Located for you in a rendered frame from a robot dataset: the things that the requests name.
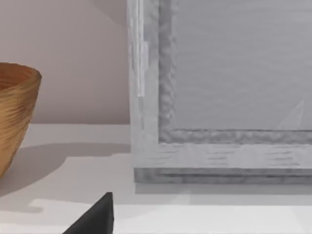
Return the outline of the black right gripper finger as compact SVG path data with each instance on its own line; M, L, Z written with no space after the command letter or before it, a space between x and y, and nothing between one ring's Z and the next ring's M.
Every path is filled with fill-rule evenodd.
M62 234L113 234L113 193L107 192Z

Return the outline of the brown woven basket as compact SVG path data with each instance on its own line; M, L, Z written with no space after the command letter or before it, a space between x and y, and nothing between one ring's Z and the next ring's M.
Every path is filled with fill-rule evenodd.
M9 169L24 139L41 79L35 68L0 62L0 178Z

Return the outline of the grey cabinet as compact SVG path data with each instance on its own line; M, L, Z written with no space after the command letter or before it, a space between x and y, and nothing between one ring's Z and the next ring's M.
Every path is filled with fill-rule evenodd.
M312 184L312 0L127 0L136 183Z

